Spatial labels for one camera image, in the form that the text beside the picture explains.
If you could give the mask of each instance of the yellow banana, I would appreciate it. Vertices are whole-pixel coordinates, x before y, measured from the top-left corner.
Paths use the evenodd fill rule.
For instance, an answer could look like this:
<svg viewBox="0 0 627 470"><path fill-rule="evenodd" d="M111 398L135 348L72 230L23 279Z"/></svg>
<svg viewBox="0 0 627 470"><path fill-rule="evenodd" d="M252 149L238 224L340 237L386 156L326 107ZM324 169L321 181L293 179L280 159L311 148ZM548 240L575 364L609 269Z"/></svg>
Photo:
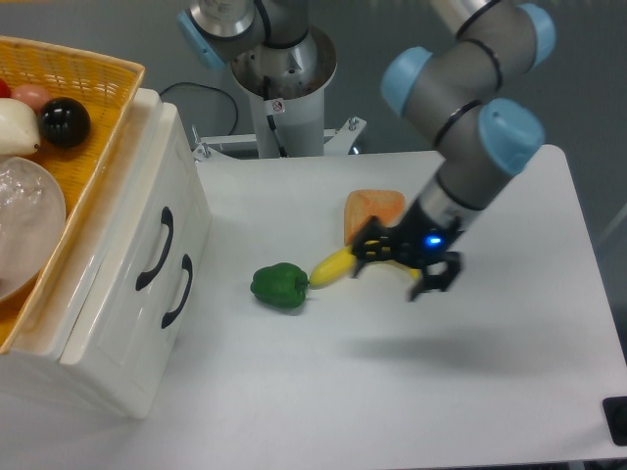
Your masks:
<svg viewBox="0 0 627 470"><path fill-rule="evenodd" d="M310 276L310 287L315 289L337 281L355 267L356 261L350 245L335 252L313 269L312 275ZM420 275L419 269L410 269L393 261L392 264L401 269L405 269L413 279L417 279Z"/></svg>

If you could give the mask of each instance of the green bell pepper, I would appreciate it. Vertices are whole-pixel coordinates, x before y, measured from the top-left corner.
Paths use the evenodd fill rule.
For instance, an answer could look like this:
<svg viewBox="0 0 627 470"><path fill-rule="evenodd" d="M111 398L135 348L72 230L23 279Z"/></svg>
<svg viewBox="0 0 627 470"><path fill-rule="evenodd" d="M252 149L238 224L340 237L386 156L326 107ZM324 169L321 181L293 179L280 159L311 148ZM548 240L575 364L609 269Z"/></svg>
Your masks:
<svg viewBox="0 0 627 470"><path fill-rule="evenodd" d="M251 292L269 306L291 309L303 304L308 287L305 271L295 264L280 262L255 273Z"/></svg>

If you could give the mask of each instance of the yellow basket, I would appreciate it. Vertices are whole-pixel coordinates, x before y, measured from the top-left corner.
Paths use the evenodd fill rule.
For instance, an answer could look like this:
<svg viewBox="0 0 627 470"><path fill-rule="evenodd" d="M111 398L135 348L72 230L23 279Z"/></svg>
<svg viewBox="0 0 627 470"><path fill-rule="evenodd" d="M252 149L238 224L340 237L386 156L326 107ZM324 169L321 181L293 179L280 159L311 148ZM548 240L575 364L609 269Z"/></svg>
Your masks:
<svg viewBox="0 0 627 470"><path fill-rule="evenodd" d="M92 52L0 36L0 78L9 87L31 83L53 97L78 100L91 117L85 142L58 149L42 140L28 157L57 179L66 198L68 218L61 241L39 275L0 304L0 353L7 353L28 317L28 305L40 295L52 268L63 262L64 247L88 210L89 199L121 129L123 118L144 75L138 64Z"/></svg>

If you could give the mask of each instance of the black ball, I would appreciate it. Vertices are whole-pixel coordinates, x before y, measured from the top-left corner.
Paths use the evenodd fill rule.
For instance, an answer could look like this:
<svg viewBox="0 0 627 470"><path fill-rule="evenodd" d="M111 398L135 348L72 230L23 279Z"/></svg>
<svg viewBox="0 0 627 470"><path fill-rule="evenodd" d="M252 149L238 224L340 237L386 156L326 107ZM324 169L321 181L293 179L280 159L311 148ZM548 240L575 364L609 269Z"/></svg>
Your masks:
<svg viewBox="0 0 627 470"><path fill-rule="evenodd" d="M54 98L47 102L37 115L41 136L53 145L75 147L89 135L89 113L73 98Z"/></svg>

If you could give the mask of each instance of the metal bracket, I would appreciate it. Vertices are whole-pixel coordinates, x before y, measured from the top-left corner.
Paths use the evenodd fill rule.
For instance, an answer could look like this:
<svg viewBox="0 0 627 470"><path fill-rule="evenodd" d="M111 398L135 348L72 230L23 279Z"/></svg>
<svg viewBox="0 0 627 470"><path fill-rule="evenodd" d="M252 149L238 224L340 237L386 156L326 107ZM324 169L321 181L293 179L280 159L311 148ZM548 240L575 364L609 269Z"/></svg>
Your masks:
<svg viewBox="0 0 627 470"><path fill-rule="evenodd" d="M367 122L360 117L351 117L341 129L324 130L324 155L349 155L356 140L365 130ZM257 137L255 134L222 135L218 137L198 136L196 126L192 125L196 148L194 159L205 162L211 157L238 155L242 158L257 158Z"/></svg>

